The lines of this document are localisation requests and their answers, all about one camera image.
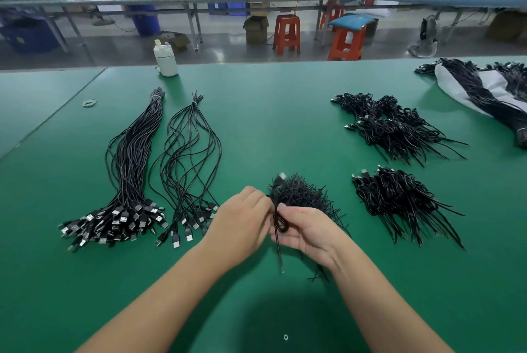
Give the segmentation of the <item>person's left hand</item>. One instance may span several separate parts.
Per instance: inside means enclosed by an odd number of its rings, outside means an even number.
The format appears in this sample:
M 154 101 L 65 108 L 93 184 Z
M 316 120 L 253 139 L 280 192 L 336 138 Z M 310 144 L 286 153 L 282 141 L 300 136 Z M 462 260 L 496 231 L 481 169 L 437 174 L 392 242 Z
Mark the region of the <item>person's left hand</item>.
M 203 246 L 213 268 L 220 274 L 233 269 L 255 253 L 262 242 L 250 242 L 238 228 L 238 194 L 224 202 L 203 238 Z

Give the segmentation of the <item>person's right hand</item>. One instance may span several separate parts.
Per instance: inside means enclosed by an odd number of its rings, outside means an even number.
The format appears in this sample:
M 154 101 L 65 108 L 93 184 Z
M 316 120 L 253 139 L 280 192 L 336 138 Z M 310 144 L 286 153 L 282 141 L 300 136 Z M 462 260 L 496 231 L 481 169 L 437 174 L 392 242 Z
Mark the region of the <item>person's right hand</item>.
M 279 245 L 299 250 L 316 263 L 333 270 L 337 253 L 349 237 L 323 212 L 306 221 L 287 221 L 290 228 L 278 237 L 271 234 Z

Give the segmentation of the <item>person's left forearm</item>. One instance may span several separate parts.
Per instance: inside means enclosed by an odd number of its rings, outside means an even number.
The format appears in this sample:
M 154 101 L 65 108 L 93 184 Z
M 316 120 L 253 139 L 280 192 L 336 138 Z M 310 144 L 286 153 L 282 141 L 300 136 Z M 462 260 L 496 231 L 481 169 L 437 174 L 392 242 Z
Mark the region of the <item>person's left forearm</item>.
M 75 353 L 167 353 L 196 306 L 228 270 L 201 241 Z

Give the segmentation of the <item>person's right forearm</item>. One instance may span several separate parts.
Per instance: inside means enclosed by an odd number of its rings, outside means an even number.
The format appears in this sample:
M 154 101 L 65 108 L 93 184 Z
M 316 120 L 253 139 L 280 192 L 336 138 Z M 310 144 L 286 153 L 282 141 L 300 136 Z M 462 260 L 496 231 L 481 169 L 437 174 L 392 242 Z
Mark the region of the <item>person's right forearm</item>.
M 454 353 L 346 235 L 329 250 L 331 273 L 372 353 Z

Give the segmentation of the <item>pile of black twist ties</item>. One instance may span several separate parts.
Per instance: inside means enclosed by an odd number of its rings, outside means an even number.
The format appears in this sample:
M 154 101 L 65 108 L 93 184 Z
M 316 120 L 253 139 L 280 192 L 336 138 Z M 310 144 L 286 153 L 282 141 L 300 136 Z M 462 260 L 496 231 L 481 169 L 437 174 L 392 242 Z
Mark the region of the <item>pile of black twist ties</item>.
M 328 197 L 325 187 L 317 187 L 313 183 L 308 183 L 304 177 L 298 173 L 286 176 L 283 172 L 277 174 L 273 182 L 268 187 L 269 197 L 274 205 L 273 219 L 271 221 L 271 234 L 278 237 L 290 228 L 289 223 L 278 213 L 278 205 L 283 203 L 287 206 L 315 208 L 326 214 L 339 229 L 343 230 L 348 236 L 348 225 L 341 220 L 341 210 L 333 206 L 333 201 Z

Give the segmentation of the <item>white plastic bottle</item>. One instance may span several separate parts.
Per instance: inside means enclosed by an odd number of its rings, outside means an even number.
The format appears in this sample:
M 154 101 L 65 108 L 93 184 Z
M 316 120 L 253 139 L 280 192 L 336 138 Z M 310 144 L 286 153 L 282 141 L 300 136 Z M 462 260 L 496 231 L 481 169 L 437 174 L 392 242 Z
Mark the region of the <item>white plastic bottle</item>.
M 155 39 L 153 52 L 157 62 L 159 73 L 163 77 L 174 77 L 179 74 L 178 65 L 175 60 L 175 54 L 169 43 L 163 43 Z

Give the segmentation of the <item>orange plastic stool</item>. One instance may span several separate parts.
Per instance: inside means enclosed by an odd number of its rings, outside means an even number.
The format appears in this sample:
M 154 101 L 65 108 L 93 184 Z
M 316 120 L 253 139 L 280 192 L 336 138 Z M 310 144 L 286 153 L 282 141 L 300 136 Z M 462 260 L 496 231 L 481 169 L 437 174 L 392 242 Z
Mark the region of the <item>orange plastic stool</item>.
M 301 51 L 300 17 L 295 14 L 278 15 L 275 21 L 273 50 L 283 56 L 285 49 Z
M 323 9 L 321 10 L 321 17 L 319 20 L 319 30 L 322 30 L 325 23 L 326 23 L 326 17 L 328 17 L 328 22 L 333 21 L 334 19 L 337 19 L 344 15 L 345 13 L 345 6 L 338 3 L 333 3 L 332 8 L 329 11 L 329 16 L 327 16 L 329 8 L 329 1 L 326 1 L 323 3 Z

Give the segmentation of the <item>open cardboard box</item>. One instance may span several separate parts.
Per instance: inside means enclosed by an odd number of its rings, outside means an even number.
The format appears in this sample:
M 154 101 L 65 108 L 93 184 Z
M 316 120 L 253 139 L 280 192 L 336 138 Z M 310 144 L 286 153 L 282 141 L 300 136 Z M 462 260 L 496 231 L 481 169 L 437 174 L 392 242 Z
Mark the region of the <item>open cardboard box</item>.
M 269 22 L 266 16 L 248 17 L 243 29 L 246 32 L 246 43 L 248 45 L 265 44 L 267 42 L 267 29 Z

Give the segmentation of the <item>orange stool with blue cushion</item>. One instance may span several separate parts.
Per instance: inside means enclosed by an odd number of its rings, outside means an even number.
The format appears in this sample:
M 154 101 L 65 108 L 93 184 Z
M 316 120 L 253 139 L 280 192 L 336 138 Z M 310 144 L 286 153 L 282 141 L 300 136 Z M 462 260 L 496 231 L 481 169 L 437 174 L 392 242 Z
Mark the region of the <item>orange stool with blue cushion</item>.
M 366 38 L 366 28 L 376 19 L 364 14 L 345 14 L 329 22 L 336 30 L 328 61 L 359 61 Z

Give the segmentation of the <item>flat cardboard box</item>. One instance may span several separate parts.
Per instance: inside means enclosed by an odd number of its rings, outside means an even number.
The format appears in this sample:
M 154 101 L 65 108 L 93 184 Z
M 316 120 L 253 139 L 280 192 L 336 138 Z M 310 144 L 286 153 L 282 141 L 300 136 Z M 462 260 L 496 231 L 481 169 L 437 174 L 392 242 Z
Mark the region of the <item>flat cardboard box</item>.
M 191 44 L 190 39 L 183 33 L 163 31 L 159 35 L 161 43 L 168 43 L 171 45 L 175 52 L 183 52 L 188 50 L 188 46 Z

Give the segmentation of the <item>white plastic bag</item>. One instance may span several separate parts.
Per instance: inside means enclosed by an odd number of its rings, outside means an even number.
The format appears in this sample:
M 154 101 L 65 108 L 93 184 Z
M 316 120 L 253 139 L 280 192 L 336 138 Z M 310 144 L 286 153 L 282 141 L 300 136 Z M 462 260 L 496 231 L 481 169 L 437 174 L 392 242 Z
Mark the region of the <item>white plastic bag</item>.
M 479 71 L 476 74 L 482 80 L 483 87 L 491 92 L 494 98 L 497 98 L 500 102 L 512 104 L 527 114 L 527 103 L 516 100 L 512 93 L 506 91 L 505 88 L 508 83 L 504 76 L 502 76 L 497 70 L 484 70 Z M 434 75 L 436 76 L 438 87 L 449 97 L 478 113 L 484 114 L 488 117 L 491 116 L 471 103 L 469 96 L 462 85 L 455 80 L 451 73 L 446 70 L 442 64 L 436 65 Z

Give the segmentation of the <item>blue plastic barrel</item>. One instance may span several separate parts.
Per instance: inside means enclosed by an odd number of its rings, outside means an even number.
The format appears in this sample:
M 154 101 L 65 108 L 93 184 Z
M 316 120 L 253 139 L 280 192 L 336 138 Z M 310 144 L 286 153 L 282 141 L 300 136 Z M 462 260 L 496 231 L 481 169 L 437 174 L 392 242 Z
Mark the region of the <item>blue plastic barrel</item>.
M 161 34 L 156 8 L 151 4 L 127 5 L 138 34 L 141 37 L 151 37 Z

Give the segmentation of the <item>floor fan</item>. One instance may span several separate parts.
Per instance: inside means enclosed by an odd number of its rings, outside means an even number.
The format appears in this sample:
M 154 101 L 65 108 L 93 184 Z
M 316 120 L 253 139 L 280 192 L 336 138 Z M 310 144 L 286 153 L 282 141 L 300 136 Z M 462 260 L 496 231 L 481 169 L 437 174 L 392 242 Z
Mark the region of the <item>floor fan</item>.
M 92 19 L 93 26 L 108 26 L 114 25 L 115 21 L 109 16 L 103 15 L 97 7 L 89 9 L 90 18 Z

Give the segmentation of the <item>brown cardboard box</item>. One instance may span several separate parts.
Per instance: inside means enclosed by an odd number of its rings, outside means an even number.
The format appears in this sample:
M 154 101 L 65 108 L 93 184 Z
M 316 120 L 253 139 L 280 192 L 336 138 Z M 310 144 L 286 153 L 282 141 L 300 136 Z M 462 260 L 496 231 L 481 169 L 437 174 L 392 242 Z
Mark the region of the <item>brown cardboard box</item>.
M 499 12 L 491 21 L 484 38 L 495 42 L 515 42 L 527 30 L 527 12 Z

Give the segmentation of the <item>blue plastic bin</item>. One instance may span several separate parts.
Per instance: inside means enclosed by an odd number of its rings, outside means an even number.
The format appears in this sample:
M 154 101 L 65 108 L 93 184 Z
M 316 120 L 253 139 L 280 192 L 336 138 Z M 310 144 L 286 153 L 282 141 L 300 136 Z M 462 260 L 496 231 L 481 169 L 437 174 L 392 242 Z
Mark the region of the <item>blue plastic bin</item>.
M 45 53 L 60 47 L 46 20 L 19 17 L 0 26 L 0 35 L 20 54 Z

